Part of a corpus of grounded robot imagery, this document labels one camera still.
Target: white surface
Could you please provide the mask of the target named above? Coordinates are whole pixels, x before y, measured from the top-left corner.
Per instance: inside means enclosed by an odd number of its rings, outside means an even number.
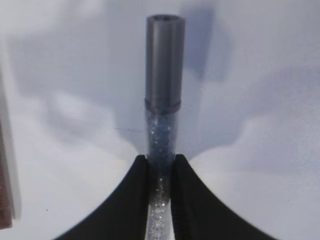
[[[320,239],[318,0],[0,2],[16,215],[1,239],[60,235],[146,152],[145,18],[155,13],[187,20],[178,152],[255,226]]]

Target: clear plastic tube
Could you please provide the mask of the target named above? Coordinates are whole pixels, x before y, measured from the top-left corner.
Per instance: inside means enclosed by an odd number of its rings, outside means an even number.
[[[149,206],[146,240],[168,240],[171,227],[170,176],[175,158],[177,113],[146,110],[149,163]]]

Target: silver glitter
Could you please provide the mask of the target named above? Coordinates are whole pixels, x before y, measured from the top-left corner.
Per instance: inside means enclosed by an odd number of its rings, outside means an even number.
[[[170,175],[175,157],[176,114],[158,115],[146,112],[150,168],[150,196],[146,240],[168,240],[170,237]]]

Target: gray cap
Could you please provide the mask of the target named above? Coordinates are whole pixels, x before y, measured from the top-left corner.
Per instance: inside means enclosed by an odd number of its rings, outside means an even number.
[[[184,40],[182,17],[147,18],[145,104],[152,112],[169,114],[180,108]]]

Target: lip gloss tube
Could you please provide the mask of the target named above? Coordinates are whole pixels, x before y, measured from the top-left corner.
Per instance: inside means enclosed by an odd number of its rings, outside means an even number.
[[[145,117],[149,164],[147,240],[170,235],[170,176],[181,106],[185,20],[176,15],[147,18]]]

